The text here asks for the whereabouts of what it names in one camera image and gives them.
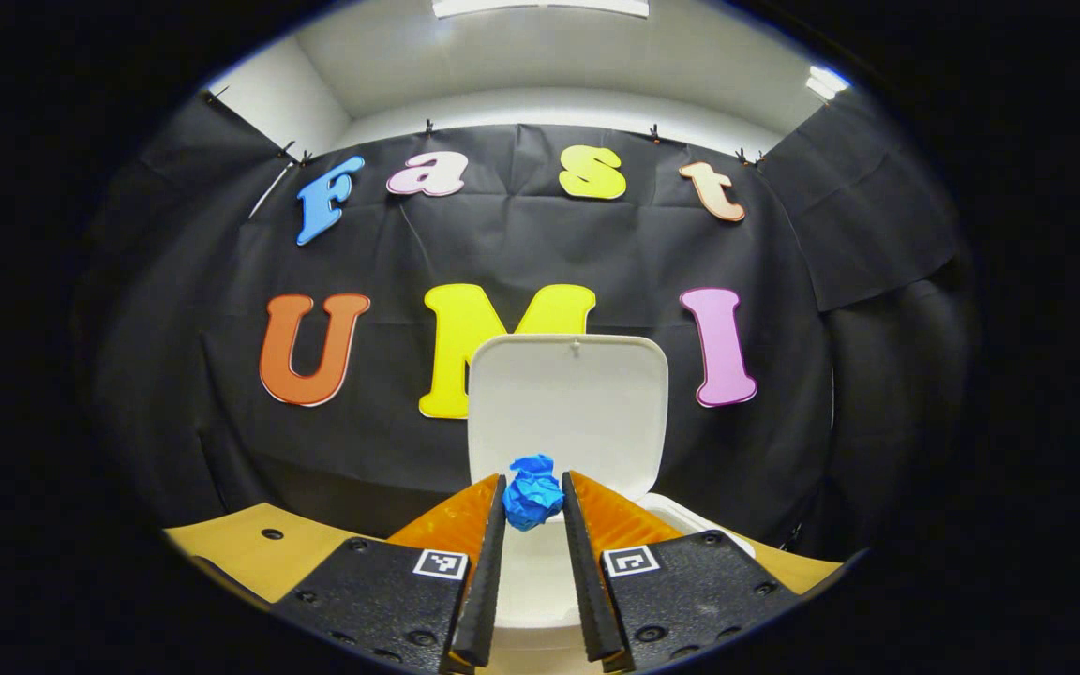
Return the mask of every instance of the black fabric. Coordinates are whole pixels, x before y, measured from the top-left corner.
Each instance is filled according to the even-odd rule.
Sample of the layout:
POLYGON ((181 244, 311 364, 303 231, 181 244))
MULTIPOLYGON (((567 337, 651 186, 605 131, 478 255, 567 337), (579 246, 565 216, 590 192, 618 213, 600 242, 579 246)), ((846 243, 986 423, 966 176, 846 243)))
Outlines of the black fabric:
POLYGON ((820 311, 918 281, 956 255, 956 206, 878 104, 846 89, 761 163, 820 311))
MULTIPOLYGON (((835 146, 827 135, 849 127, 824 124, 831 119, 815 116, 809 124, 813 138, 835 146)), ((859 138, 848 143, 861 157, 873 151, 859 138)), ((252 183, 241 188, 248 174, 231 172, 225 184, 202 185, 173 211, 180 219, 164 217, 177 239, 163 242, 163 257, 110 305, 117 313, 108 315, 112 330, 104 340, 109 357, 95 362, 103 426, 167 525, 270 501, 314 521, 386 536, 468 486, 465 422, 424 418, 417 409, 431 386, 436 340, 436 319, 423 295, 455 282, 481 285, 508 330, 540 287, 578 283, 597 298, 588 332, 654 340, 670 363, 670 410, 652 491, 772 545, 797 530, 802 551, 851 554, 865 543, 878 511, 892 503, 885 495, 895 495, 905 478, 889 469, 863 472, 866 456, 870 467, 892 465, 931 451, 924 436, 941 442, 942 434, 919 432, 933 418, 939 427, 948 420, 931 415, 934 401, 920 380, 906 380, 887 397, 883 414, 865 415, 861 406, 886 386, 887 373, 940 377, 943 392, 959 383, 959 365, 948 367, 922 343, 900 345, 913 337, 895 328, 902 316, 921 313, 913 321, 939 325, 940 334, 955 335, 953 343, 963 343, 959 337, 969 325, 946 324, 953 313, 946 295, 944 302, 905 299, 927 295, 907 285, 934 271, 931 260, 951 258, 956 234, 923 238, 922 255, 895 260, 892 272, 908 272, 895 286, 905 294, 897 300, 874 298, 867 302, 882 302, 876 310, 853 305, 843 310, 849 313, 822 315, 815 267, 831 265, 822 269, 832 274, 843 269, 821 253, 835 228, 814 213, 807 214, 810 227, 787 217, 797 211, 785 200, 801 198, 769 170, 774 161, 807 162, 800 157, 806 148, 779 146, 778 157, 771 152, 762 162, 762 175, 728 154, 674 140, 657 145, 625 132, 531 124, 444 130, 294 165, 245 218, 282 166, 275 148, 262 148, 267 161, 253 160, 260 180, 253 170, 252 183), (575 145, 616 151, 625 195, 611 202, 567 195, 557 184, 558 156, 575 145), (435 150, 469 159, 461 191, 387 192, 387 178, 406 159, 435 150), (353 154, 366 164, 352 175, 341 219, 297 246, 297 192, 353 154), (692 183, 678 175, 694 161, 732 180, 728 195, 744 205, 744 221, 724 222, 703 208, 692 183), (179 281, 185 274, 199 282, 188 287, 179 281), (703 408, 694 399, 702 351, 678 296, 701 286, 731 287, 741 296, 737 323, 746 370, 758 384, 753 401, 703 408), (316 303, 297 333, 293 364, 299 373, 313 373, 322 353, 326 315, 319 305, 335 294, 373 299, 356 323, 341 392, 322 406, 278 402, 259 380, 266 306, 286 294, 316 303), (900 359, 864 367, 870 350, 895 349, 900 359), (125 381, 132 388, 124 394, 125 381), (874 437, 886 440, 872 449, 874 437)), ((188 162, 210 156, 183 154, 188 162)), ((852 261, 859 246, 904 240, 899 231, 912 225, 874 213, 892 188, 854 180, 854 172, 867 170, 859 162, 819 166, 827 172, 806 180, 801 193, 827 191, 824 183, 832 180, 848 185, 853 203, 870 211, 864 230, 848 231, 865 240, 839 249, 843 261, 852 261)), ((914 205, 933 208, 941 200, 927 193, 914 205)), ((839 211, 836 227, 849 215, 839 211)), ((837 286, 845 282, 849 289, 867 286, 859 270, 836 279, 837 286)), ((950 353, 964 354, 956 347, 950 353)))

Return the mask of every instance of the screw hole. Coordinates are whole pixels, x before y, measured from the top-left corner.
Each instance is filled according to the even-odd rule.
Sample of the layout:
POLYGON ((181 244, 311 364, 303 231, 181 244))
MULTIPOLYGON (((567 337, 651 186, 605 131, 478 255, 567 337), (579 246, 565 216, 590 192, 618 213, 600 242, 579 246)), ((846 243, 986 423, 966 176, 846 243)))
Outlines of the screw hole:
POLYGON ((410 640, 410 644, 419 645, 421 648, 429 648, 436 644, 436 636, 428 631, 411 631, 407 633, 407 639, 410 640))
POLYGON ((636 631, 636 639, 642 643, 654 643, 664 636, 665 631, 664 629, 661 629, 660 625, 644 625, 643 629, 636 631))
POLYGON ((685 646, 685 648, 678 649, 676 650, 676 652, 671 653, 670 661, 673 661, 674 658, 686 657, 687 653, 693 653, 696 652, 696 650, 699 650, 699 645, 687 645, 685 646))

